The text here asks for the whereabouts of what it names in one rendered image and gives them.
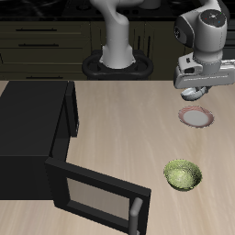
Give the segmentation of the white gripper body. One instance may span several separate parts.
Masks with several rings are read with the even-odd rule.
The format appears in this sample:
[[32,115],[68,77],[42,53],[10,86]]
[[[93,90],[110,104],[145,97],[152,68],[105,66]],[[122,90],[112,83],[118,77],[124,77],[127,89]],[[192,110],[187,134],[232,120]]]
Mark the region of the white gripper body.
[[173,85],[176,89],[227,85],[235,83],[235,60],[224,60],[220,69],[215,74],[183,74],[179,67],[176,67],[173,79]]

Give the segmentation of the pink rimmed white plate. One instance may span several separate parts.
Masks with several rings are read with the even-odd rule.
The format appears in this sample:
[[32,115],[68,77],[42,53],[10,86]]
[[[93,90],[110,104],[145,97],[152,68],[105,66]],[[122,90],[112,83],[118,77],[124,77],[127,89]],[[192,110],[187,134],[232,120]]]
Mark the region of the pink rimmed white plate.
[[186,106],[178,112],[181,122],[193,128],[205,128],[210,126],[215,118],[213,114],[201,106]]

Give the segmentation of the green bowl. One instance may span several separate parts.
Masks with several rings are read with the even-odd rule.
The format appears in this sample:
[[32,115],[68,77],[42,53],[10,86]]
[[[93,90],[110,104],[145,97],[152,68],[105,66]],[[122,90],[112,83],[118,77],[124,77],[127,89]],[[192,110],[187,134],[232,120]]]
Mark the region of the green bowl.
[[168,184],[175,190],[187,192],[197,187],[202,181],[199,167],[184,159],[168,162],[163,169]]

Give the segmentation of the dark kitchen cupboards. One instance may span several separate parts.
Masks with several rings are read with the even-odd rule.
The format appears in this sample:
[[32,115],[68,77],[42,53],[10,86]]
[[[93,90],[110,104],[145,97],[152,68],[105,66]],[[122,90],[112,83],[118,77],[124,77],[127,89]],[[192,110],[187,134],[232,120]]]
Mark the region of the dark kitchen cupboards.
[[[162,0],[158,9],[117,11],[129,19],[129,44],[154,65],[152,80],[172,80],[190,50],[173,35],[176,18],[198,0]],[[0,80],[84,80],[83,60],[106,44],[101,13],[89,0],[0,0]]]

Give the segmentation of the black microwave oven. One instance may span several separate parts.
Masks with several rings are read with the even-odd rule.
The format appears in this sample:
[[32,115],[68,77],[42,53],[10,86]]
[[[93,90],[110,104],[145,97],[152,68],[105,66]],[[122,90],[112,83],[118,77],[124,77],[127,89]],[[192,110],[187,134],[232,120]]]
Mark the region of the black microwave oven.
[[[66,162],[78,133],[75,85],[10,81],[0,95],[0,200],[52,200],[60,209],[128,235],[146,235],[151,190]],[[128,200],[123,218],[85,205],[68,181]]]

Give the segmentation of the flat black base plate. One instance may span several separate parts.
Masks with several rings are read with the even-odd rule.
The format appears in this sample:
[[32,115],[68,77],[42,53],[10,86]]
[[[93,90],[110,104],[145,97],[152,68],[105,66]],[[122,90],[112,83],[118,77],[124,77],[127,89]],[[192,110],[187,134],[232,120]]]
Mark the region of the flat black base plate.
[[147,80],[153,72],[153,63],[142,50],[134,50],[135,62],[124,69],[111,69],[99,60],[103,52],[93,50],[92,54],[83,61],[82,70],[88,80],[97,81],[138,81]]

